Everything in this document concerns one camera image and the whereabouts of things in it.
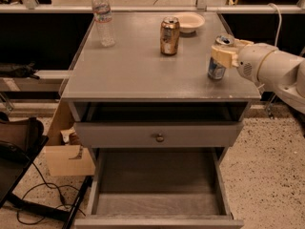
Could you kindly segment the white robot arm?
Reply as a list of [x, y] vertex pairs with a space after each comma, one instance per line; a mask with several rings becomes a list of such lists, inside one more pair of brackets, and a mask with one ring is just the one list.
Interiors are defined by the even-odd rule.
[[295, 110], [305, 113], [305, 58], [265, 43], [235, 39], [212, 45], [212, 59], [268, 92], [274, 92]]

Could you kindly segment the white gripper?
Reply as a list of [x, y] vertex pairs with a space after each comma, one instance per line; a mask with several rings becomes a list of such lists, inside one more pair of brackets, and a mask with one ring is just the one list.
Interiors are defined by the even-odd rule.
[[211, 57], [227, 69], [236, 67], [238, 63], [239, 74], [258, 83], [258, 72], [262, 63], [269, 54], [277, 50], [277, 47], [265, 43], [254, 44], [253, 41], [237, 38], [234, 40], [234, 45], [236, 48], [212, 45]]

